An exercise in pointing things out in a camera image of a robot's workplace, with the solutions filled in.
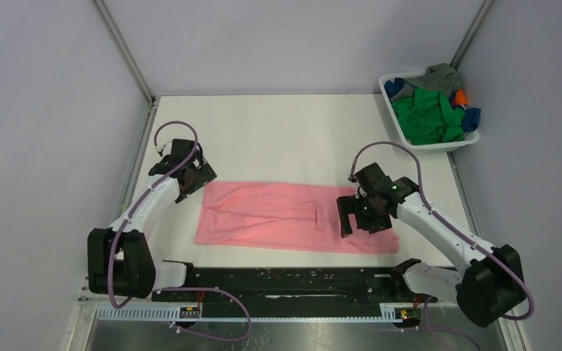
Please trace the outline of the pink t-shirt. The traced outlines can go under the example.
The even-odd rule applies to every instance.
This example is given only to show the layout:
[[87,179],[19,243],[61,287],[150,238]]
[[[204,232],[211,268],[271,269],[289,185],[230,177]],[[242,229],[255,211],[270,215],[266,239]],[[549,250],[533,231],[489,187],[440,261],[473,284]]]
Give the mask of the pink t-shirt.
[[195,235],[199,245],[245,246],[341,254],[395,254],[392,229],[370,234],[352,225],[341,236],[337,198],[352,186],[219,181],[203,193]]

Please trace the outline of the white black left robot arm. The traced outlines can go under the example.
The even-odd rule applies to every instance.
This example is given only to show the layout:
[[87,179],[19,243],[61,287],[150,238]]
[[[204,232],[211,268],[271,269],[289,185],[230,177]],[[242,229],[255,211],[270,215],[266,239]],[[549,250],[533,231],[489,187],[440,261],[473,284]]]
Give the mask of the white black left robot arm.
[[200,143],[174,139],[171,150],[148,173],[144,199],[136,200],[109,227],[87,238],[89,289],[127,298],[145,298],[169,287],[182,301],[195,296],[198,282],[190,263],[163,260],[149,248],[151,235],[172,204],[213,181],[217,174]]

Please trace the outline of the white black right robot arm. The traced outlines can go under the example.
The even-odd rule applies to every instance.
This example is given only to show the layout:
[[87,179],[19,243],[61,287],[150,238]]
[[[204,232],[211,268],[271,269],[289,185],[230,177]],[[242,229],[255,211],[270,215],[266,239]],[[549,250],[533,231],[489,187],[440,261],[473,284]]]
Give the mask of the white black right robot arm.
[[409,259],[396,266],[392,295],[409,301],[416,294],[456,303],[475,325],[487,327],[523,302],[533,309],[521,259],[510,245],[496,247],[443,215],[425,196],[421,183],[392,180],[377,163],[353,175],[354,195],[337,199],[341,236],[355,228],[370,234],[392,227],[396,219],[423,235],[453,265],[451,269]]

